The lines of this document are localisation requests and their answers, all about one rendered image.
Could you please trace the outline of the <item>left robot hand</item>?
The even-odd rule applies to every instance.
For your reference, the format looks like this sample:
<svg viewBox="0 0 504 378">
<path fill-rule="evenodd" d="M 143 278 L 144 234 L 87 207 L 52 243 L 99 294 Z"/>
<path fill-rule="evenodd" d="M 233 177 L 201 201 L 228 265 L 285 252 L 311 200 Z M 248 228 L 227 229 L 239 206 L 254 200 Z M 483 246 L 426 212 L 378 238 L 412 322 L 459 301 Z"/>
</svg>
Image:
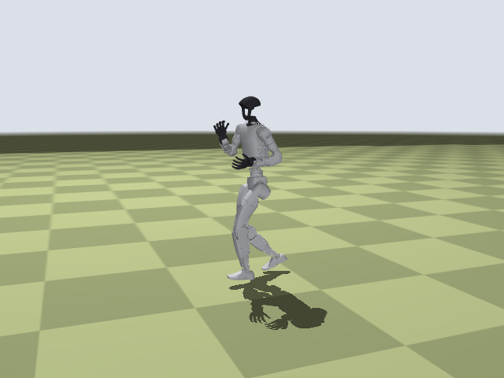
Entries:
<svg viewBox="0 0 504 378">
<path fill-rule="evenodd" d="M 237 166 L 233 166 L 232 165 L 232 168 L 234 169 L 244 169 L 246 167 L 250 167 L 254 164 L 254 161 L 256 161 L 256 158 L 255 157 L 247 157 L 245 154 L 242 154 L 245 159 L 241 159 L 241 158 L 238 158 L 238 157 L 235 157 L 236 159 L 240 160 L 240 161 L 236 161 L 236 160 L 233 160 L 235 163 L 238 163 L 240 165 L 237 165 L 235 163 L 232 163 L 233 165 Z"/>
</svg>

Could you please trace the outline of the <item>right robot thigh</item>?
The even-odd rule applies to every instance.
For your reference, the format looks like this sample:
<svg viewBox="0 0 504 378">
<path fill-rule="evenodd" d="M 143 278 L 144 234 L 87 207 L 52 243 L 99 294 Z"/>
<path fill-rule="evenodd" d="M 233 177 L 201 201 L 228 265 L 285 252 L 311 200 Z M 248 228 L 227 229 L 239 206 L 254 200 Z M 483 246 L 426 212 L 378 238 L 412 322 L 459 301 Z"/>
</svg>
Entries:
<svg viewBox="0 0 504 378">
<path fill-rule="evenodd" d="M 239 208 L 239 205 L 241 203 L 241 201 L 243 200 L 244 196 L 246 195 L 246 193 L 249 191 L 248 189 L 248 185 L 247 183 L 241 185 L 240 189 L 239 189 L 239 194 L 238 194 L 238 198 L 237 198 L 237 203 L 236 203 L 236 212 Z M 250 218 L 249 218 L 250 219 Z M 249 236 L 249 239 L 252 239 L 253 237 L 256 236 L 257 234 L 257 231 L 255 229 L 255 227 L 253 227 L 252 225 L 249 225 L 249 219 L 246 221 L 245 225 L 247 226 L 248 228 L 248 236 Z"/>
</svg>

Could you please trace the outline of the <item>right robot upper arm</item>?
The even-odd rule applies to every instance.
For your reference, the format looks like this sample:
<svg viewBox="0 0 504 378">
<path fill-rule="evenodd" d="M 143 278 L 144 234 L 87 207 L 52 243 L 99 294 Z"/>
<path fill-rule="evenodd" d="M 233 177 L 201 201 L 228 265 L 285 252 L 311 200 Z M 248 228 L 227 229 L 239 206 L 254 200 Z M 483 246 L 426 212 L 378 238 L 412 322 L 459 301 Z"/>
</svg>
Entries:
<svg viewBox="0 0 504 378">
<path fill-rule="evenodd" d="M 239 146 L 240 142 L 240 127 L 242 124 L 238 124 L 235 129 L 235 134 L 232 138 L 232 151 L 228 153 L 230 156 L 235 156 L 237 154 L 237 148 Z"/>
</svg>

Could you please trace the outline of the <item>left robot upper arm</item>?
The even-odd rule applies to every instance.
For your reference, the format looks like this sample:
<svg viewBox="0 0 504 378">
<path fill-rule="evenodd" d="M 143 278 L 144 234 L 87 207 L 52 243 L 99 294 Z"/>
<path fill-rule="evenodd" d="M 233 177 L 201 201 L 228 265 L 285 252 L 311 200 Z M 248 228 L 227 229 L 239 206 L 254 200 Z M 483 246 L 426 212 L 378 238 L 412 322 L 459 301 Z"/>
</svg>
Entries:
<svg viewBox="0 0 504 378">
<path fill-rule="evenodd" d="M 281 157 L 282 157 L 282 154 L 280 153 L 280 150 L 272 137 L 272 133 L 268 128 L 259 127 L 256 129 L 255 132 L 256 132 L 258 138 L 262 142 L 264 142 L 264 144 L 266 145 L 268 150 L 272 152 L 271 157 L 275 156 L 277 154 L 281 155 Z M 283 157 L 282 157 L 282 159 L 283 159 Z"/>
</svg>

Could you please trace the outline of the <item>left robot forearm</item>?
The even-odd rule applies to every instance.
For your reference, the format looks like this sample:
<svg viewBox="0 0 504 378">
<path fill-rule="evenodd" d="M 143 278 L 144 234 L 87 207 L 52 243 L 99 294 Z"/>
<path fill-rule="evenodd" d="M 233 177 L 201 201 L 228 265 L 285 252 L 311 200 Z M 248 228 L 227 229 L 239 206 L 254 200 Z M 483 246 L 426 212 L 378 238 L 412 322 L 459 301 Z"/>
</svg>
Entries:
<svg viewBox="0 0 504 378">
<path fill-rule="evenodd" d="M 263 167 L 263 166 L 273 166 L 277 165 L 282 161 L 281 155 L 277 154 L 275 156 L 267 156 L 267 157 L 256 157 L 256 161 L 254 161 L 254 164 L 252 166 L 255 166 L 256 168 Z"/>
</svg>

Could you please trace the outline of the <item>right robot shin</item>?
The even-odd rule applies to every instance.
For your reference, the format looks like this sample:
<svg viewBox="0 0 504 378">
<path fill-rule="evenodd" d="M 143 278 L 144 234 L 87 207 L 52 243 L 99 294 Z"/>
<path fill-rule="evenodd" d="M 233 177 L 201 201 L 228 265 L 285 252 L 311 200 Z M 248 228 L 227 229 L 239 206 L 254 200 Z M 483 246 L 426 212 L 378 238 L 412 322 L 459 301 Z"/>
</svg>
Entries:
<svg viewBox="0 0 504 378">
<path fill-rule="evenodd" d="M 267 255 L 269 255 L 270 257 L 275 256 L 279 256 L 268 244 L 268 242 L 261 236 L 259 235 L 258 233 L 256 234 L 255 237 L 253 237 L 252 239 L 249 239 L 250 240 L 250 244 L 253 245 L 254 247 L 256 247 L 257 249 L 259 249 L 260 251 L 265 251 L 264 253 L 266 253 Z M 273 257 L 274 259 L 277 259 Z M 280 256 L 279 256 L 280 257 Z M 278 258 L 279 258 L 278 257 Z"/>
</svg>

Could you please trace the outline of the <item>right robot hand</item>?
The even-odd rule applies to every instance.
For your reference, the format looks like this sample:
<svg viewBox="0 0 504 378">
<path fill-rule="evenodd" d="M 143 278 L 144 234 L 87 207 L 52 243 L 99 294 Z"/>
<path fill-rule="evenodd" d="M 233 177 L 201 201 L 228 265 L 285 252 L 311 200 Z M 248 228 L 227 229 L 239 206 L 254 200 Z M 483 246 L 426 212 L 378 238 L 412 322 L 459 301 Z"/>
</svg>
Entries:
<svg viewBox="0 0 504 378">
<path fill-rule="evenodd" d="M 220 121 L 219 124 L 216 123 L 217 128 L 215 125 L 213 126 L 215 129 L 215 132 L 217 133 L 217 135 L 219 135 L 219 140 L 220 140 L 221 145 L 222 145 L 221 140 L 226 139 L 226 138 L 228 139 L 228 136 L 226 135 L 226 132 L 227 132 L 226 129 L 229 126 L 229 123 L 227 123 L 227 125 L 225 127 L 224 122 L 225 121 L 223 120 L 222 122 Z M 222 126 L 221 126 L 221 123 L 222 123 Z M 220 125 L 220 127 L 218 125 Z"/>
</svg>

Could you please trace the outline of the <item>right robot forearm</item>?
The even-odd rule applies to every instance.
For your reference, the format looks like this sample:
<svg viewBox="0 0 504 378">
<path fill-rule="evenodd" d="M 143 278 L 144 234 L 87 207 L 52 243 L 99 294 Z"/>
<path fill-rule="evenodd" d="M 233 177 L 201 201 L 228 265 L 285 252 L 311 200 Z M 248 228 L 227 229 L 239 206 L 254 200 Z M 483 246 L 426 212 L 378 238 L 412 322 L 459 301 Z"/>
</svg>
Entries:
<svg viewBox="0 0 504 378">
<path fill-rule="evenodd" d="M 232 145 L 228 143 L 228 139 L 223 139 L 221 142 L 222 145 L 220 143 L 220 146 L 222 147 L 222 150 L 227 154 L 230 153 L 232 151 Z"/>
</svg>

